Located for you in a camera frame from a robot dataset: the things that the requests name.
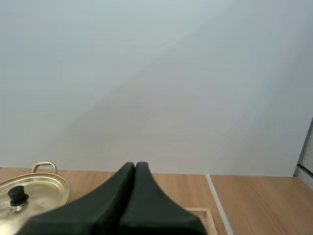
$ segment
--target black knob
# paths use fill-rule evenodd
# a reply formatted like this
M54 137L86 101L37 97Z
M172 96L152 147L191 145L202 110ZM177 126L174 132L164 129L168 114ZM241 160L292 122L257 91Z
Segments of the black knob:
M24 192L24 186L19 185L11 188L8 191L8 195L11 199L10 205L17 207L28 200L28 195Z

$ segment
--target pot lid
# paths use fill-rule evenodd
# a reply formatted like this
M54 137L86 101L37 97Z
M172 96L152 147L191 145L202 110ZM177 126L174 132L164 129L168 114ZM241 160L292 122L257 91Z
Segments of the pot lid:
M36 173L41 165L52 166L53 173ZM0 183L0 234L15 234L30 217L65 205L69 192L68 182L51 162L38 163L30 174Z

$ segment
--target black foam pad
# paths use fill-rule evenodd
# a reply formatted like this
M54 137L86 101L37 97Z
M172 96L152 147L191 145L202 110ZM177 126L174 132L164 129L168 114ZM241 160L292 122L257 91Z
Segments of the black foam pad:
M148 163L136 165L134 188L119 222L120 235L206 235L200 219L159 188Z
M134 184L135 167L126 163L84 197L31 218L18 235L115 235Z

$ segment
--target white strip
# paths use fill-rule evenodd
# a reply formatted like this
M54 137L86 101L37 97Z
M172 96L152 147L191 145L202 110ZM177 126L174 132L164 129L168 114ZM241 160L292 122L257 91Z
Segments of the white strip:
M228 235L234 235L232 229L231 229L231 226L228 222L228 219L227 219L227 216L225 214L225 211L223 209L223 206L221 204L221 201L219 199L219 196L217 195L217 192L214 188L214 185L213 185L213 182L212 182L212 179L210 177L209 174L206 175L206 179L207 179L207 182L209 183L209 186L210 186L210 189L211 189L211 192L213 194L213 197L215 199L215 202L216 202L216 205L217 205L217 208L219 209L219 212L220 212L220 215L221 215L221 218L222 218L222 221L224 223L224 226L225 226L225 229L226 229L226 232Z

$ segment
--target lid handle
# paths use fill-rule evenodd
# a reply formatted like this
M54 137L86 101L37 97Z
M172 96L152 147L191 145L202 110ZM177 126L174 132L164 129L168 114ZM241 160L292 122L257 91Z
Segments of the lid handle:
M41 162L41 163L35 164L33 169L31 170L31 173L36 173L38 167L40 167L41 165L50 165L50 166L52 166L53 173L54 174L58 174L58 169L57 169L56 165L54 163L52 163L52 162Z
M24 186L19 185L11 188L8 191L8 195L11 199L10 205L13 207L17 207L28 200L28 195L24 192Z

